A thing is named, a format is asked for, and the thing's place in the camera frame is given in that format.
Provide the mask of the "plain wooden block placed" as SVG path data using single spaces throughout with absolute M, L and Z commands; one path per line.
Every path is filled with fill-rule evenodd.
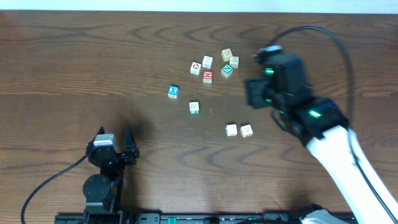
M 241 126 L 240 132 L 243 138 L 249 137 L 253 135 L 253 130 L 250 124 Z

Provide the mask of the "yellow-edged wooden block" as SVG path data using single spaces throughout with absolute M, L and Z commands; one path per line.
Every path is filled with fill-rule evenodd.
M 226 125 L 226 135 L 227 137 L 236 136 L 238 134 L 238 128 L 236 124 Z

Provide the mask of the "green-edged wooden block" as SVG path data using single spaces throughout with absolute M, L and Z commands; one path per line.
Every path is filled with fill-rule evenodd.
M 198 101 L 189 102 L 190 114 L 199 114 L 200 113 L 200 104 Z

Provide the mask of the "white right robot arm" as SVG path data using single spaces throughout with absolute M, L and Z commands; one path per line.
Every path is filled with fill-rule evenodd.
M 329 98 L 314 96 L 309 86 L 295 93 L 276 91 L 265 78 L 248 78 L 249 106 L 271 107 L 278 126 L 300 140 L 325 168 L 358 223 L 397 223 L 397 201 L 359 144 L 348 119 Z

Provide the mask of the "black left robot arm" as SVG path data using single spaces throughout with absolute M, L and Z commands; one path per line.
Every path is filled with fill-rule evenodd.
M 83 184 L 83 194 L 86 198 L 84 224 L 136 222 L 134 214 L 121 208 L 124 170 L 127 166 L 136 164 L 136 159 L 139 158 L 139 148 L 130 126 L 126 128 L 123 148 L 123 152 L 118 151 L 116 137 L 106 134 L 103 127 L 88 143 L 88 161 L 98 167 L 100 172 L 88 177 Z

